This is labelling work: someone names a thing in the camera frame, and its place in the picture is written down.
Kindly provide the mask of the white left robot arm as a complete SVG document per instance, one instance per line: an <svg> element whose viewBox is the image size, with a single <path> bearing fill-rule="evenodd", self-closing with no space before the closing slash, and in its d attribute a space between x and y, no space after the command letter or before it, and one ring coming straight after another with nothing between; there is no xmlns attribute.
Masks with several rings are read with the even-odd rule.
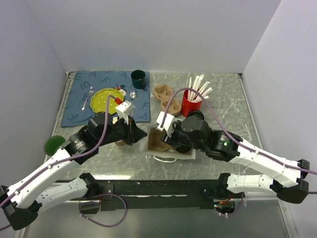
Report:
<svg viewBox="0 0 317 238"><path fill-rule="evenodd" d="M132 117L112 122L109 113L98 113L76 134L69 137L55 154L26 178L0 187L0 207L16 231L27 227L38 215L75 198L93 199L99 184L90 173L54 188L50 186L64 173L82 165L99 152L99 147L117 141L133 145L147 136Z"/></svg>

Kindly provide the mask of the yellow-green dotted plate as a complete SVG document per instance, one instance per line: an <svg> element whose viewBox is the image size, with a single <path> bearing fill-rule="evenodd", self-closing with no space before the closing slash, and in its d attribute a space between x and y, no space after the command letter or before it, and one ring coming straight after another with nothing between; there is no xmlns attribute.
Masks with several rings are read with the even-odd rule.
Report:
<svg viewBox="0 0 317 238"><path fill-rule="evenodd" d="M91 98L90 107L94 113L105 112L106 111L106 102L107 97L112 95L115 99L110 98L108 112L113 115L116 113L115 107L118 106L118 103L124 101L125 93L123 89L117 90L115 88L105 88L100 91L97 91Z"/></svg>

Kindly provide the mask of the dark green mug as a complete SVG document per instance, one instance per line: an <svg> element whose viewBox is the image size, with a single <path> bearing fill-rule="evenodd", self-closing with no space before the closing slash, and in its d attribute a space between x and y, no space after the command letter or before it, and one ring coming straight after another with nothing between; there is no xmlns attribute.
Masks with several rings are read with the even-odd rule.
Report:
<svg viewBox="0 0 317 238"><path fill-rule="evenodd" d="M131 80L133 87L136 89L145 89L146 73L142 70L134 70L131 72Z"/></svg>

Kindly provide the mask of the stack of brown paper cups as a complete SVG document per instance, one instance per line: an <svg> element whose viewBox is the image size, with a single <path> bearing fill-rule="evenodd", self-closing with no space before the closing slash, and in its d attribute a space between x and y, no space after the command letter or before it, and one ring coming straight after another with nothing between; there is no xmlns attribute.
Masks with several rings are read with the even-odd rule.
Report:
<svg viewBox="0 0 317 238"><path fill-rule="evenodd" d="M121 147L121 146L124 146L126 143L123 140L120 140L120 141L116 141L115 144L116 146Z"/></svg>

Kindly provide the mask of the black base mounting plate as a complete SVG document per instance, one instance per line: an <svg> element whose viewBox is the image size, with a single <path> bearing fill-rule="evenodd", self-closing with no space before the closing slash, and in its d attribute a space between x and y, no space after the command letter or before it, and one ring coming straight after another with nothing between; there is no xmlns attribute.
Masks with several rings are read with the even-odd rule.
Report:
<svg viewBox="0 0 317 238"><path fill-rule="evenodd" d="M240 199L241 192L227 190L226 179L203 180L99 180L97 191L78 201L101 200L102 211L123 209L120 196L128 209L200 208L213 209L214 201Z"/></svg>

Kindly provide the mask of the black plastic cup lid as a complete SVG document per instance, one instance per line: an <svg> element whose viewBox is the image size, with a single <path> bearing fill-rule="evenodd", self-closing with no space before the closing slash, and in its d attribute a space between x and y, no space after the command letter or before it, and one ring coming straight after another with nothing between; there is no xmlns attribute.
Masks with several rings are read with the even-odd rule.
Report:
<svg viewBox="0 0 317 238"><path fill-rule="evenodd" d="M188 153L189 151L191 151L191 148L190 147L187 147L187 146L184 146L184 145L181 145L181 146L178 146L175 148L175 150L178 152L178 153Z"/></svg>

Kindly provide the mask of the silver fork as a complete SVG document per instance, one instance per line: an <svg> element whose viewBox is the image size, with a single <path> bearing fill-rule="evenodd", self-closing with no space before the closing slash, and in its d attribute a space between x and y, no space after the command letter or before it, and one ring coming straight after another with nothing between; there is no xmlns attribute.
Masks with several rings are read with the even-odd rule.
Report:
<svg viewBox="0 0 317 238"><path fill-rule="evenodd" d="M89 93L88 93L88 96L87 96L87 98L85 99L85 101L84 101L84 103L83 103L83 106L82 106L82 108L81 108L82 111L85 110L87 101L88 101L89 97L92 96L93 93L94 93L94 87L91 86L91 87L90 87L90 91L89 91Z"/></svg>

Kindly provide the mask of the brown pulp cup carrier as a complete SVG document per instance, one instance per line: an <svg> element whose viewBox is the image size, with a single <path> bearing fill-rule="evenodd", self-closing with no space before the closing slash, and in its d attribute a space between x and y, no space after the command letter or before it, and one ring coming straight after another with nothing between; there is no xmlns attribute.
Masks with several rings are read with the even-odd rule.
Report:
<svg viewBox="0 0 317 238"><path fill-rule="evenodd" d="M153 94L157 101L160 102L161 109L165 111L166 106L173 95L171 86L167 84L158 85L153 89ZM181 104L177 98L173 98L168 113L177 116L181 113Z"/></svg>

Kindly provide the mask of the stack of black lids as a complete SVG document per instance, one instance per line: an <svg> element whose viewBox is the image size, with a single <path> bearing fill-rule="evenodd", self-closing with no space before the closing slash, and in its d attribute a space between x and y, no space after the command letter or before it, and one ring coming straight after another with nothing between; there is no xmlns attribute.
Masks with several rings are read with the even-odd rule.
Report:
<svg viewBox="0 0 317 238"><path fill-rule="evenodd" d="M198 119L204 120L205 116L201 111L195 110L190 112L187 117L197 117Z"/></svg>

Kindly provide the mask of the light blue paper bag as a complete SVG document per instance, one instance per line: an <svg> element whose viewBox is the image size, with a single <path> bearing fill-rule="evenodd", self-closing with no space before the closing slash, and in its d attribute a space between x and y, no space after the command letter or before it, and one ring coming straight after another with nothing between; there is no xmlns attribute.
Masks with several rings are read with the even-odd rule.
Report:
<svg viewBox="0 0 317 238"><path fill-rule="evenodd" d="M191 149L188 153L175 153L172 151L166 151L166 152L157 152L152 151L148 147L148 140L149 140L149 134L151 128L156 128L154 125L150 125L147 127L147 137L143 138L140 142L140 152L150 154L153 156L156 156L157 158L164 158L164 159L177 159L177 160L195 160L196 159L196 152Z"/></svg>

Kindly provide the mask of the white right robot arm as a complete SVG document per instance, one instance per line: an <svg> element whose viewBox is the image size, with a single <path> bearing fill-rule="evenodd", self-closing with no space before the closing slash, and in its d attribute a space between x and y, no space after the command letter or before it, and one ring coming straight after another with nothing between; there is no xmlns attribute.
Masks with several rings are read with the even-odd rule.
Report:
<svg viewBox="0 0 317 238"><path fill-rule="evenodd" d="M257 175L221 174L213 193L229 197L238 193L275 193L288 203L300 204L309 194L305 181L309 163L290 161L270 154L240 136L222 130L212 130L199 116L177 120L173 115L160 113L157 129L165 132L162 141L178 152L197 150L208 157L239 164L258 172Z"/></svg>

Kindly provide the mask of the silver spoon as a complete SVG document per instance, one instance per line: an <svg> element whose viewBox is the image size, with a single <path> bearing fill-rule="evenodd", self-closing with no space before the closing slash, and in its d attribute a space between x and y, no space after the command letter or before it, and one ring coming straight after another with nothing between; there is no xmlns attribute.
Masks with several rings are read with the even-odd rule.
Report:
<svg viewBox="0 0 317 238"><path fill-rule="evenodd" d="M129 94L129 96L130 96L131 102L134 102L134 100L135 100L136 97L137 97L135 91L131 91L130 94Z"/></svg>

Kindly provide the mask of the blue alphabet cloth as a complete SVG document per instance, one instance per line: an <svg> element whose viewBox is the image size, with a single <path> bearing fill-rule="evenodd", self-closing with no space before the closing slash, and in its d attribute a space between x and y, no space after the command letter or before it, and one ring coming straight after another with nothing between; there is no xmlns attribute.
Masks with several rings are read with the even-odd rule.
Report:
<svg viewBox="0 0 317 238"><path fill-rule="evenodd" d="M95 113L90 107L92 96L105 88L123 89L124 100L130 100L130 92L136 92L133 118L135 122L150 122L150 73L146 73L145 89L133 87L130 71L77 71L66 101L61 127L74 127L84 125ZM89 97L85 110L81 110L88 96L90 87L94 87L94 93Z"/></svg>

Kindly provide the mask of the red cup holder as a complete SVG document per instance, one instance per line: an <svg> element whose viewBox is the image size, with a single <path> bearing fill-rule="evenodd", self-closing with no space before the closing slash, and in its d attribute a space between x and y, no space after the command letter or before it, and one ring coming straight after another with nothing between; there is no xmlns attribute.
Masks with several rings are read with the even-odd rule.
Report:
<svg viewBox="0 0 317 238"><path fill-rule="evenodd" d="M181 104L181 114L184 117L187 117L187 115L192 111L199 111L202 105L203 101L199 102L191 102L188 100L188 93L190 91L185 90L182 98L182 104Z"/></svg>

